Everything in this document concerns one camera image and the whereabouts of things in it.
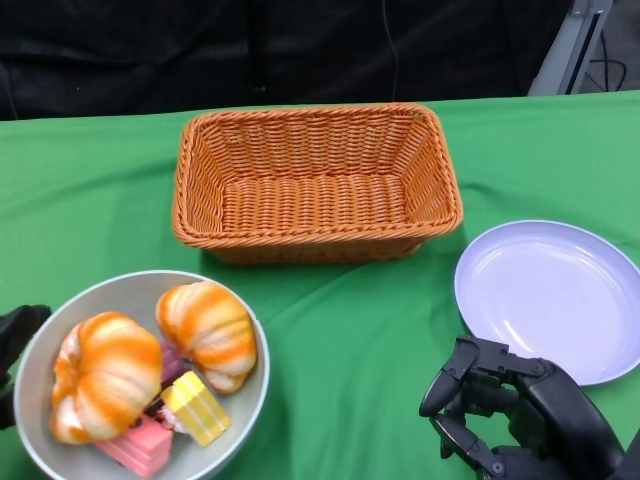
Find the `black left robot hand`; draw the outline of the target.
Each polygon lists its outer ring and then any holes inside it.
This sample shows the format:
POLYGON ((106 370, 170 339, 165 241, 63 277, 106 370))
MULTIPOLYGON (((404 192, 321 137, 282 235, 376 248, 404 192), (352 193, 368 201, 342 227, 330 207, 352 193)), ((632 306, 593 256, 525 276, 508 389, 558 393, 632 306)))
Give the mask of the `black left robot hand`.
POLYGON ((1 316, 1 430, 16 424, 9 369, 51 314, 52 310, 47 305, 23 305, 1 316))

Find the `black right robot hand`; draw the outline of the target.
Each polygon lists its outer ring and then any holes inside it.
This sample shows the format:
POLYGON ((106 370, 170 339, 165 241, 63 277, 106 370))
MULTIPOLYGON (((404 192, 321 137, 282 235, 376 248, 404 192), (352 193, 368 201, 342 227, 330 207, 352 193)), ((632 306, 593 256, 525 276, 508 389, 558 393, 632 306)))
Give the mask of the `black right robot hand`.
POLYGON ((419 414, 479 479, 636 479, 639 442, 621 445, 581 387, 555 363, 523 358, 505 344, 456 339, 427 389, 419 414), (466 425, 469 414, 507 417, 516 446, 489 447, 466 425))

